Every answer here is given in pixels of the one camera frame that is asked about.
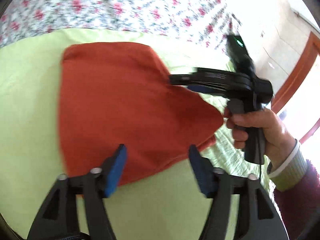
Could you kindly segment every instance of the green light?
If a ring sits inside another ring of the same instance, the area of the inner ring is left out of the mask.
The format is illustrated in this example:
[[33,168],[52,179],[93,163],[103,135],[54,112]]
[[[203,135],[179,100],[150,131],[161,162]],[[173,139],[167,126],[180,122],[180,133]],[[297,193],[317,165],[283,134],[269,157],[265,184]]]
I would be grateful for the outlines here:
[[241,47],[243,47],[243,44],[240,41],[237,40],[237,42]]

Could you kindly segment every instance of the floral fabric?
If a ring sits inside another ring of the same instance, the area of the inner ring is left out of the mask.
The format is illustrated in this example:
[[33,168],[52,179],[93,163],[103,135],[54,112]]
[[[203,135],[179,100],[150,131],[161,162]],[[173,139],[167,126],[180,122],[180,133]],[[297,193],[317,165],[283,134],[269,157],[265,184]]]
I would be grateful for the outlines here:
[[0,47],[65,28],[167,35],[224,49],[239,23],[225,0],[13,0],[0,18]]

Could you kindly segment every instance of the fingernail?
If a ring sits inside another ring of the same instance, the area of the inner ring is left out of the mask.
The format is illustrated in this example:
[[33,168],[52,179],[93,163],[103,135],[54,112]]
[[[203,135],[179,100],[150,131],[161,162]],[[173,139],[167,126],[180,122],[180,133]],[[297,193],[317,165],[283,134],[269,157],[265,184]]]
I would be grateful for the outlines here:
[[232,119],[234,123],[242,123],[244,121],[244,118],[241,114],[234,114]]

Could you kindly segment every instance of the sleeve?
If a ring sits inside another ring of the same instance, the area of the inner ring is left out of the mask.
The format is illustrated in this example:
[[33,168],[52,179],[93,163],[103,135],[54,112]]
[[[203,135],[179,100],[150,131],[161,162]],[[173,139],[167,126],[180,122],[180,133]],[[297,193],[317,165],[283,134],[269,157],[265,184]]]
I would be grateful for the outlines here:
[[296,239],[320,205],[319,174],[300,151],[300,143],[287,160],[275,171],[268,167],[270,179],[276,185],[275,201],[290,240]]

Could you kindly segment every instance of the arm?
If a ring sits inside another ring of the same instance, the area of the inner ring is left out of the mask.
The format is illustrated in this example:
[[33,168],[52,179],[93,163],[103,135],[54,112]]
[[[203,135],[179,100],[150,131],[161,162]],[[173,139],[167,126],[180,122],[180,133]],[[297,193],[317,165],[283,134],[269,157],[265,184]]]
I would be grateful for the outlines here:
[[301,152],[300,143],[287,131],[282,121],[271,110],[230,115],[227,127],[232,129],[235,148],[242,149],[248,134],[235,128],[261,127],[266,137],[265,155],[271,163],[270,179],[275,183],[275,201],[291,240],[296,239],[320,204],[319,175]]

